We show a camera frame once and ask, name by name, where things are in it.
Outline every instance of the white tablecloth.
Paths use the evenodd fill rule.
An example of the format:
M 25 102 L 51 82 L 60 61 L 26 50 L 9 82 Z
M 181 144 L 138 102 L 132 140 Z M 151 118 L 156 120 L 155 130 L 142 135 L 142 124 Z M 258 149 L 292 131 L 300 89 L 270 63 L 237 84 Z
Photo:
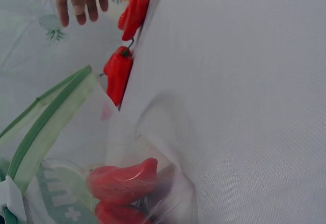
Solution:
M 151 1 L 121 111 L 176 146 L 200 223 L 326 223 L 325 25 L 326 0 Z

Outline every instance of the plastic bag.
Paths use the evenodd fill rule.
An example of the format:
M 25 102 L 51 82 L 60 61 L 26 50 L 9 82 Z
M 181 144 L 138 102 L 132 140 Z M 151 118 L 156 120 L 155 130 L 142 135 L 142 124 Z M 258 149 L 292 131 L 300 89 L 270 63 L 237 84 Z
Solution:
M 121 117 L 90 67 L 38 97 L 0 150 L 27 223 L 196 223 L 192 183 Z

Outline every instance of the green pepper stem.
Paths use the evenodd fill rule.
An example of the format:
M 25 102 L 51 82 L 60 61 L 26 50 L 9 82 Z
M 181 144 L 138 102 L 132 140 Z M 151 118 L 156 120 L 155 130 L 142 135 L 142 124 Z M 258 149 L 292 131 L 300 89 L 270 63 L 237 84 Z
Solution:
M 134 38 L 131 39 L 131 44 L 126 48 L 126 50 L 124 50 L 124 51 L 122 52 L 122 55 L 123 55 L 123 56 L 125 56 L 125 57 L 128 56 L 128 51 L 130 50 L 130 48 L 131 48 L 131 46 L 133 45 L 133 43 L 134 43 Z

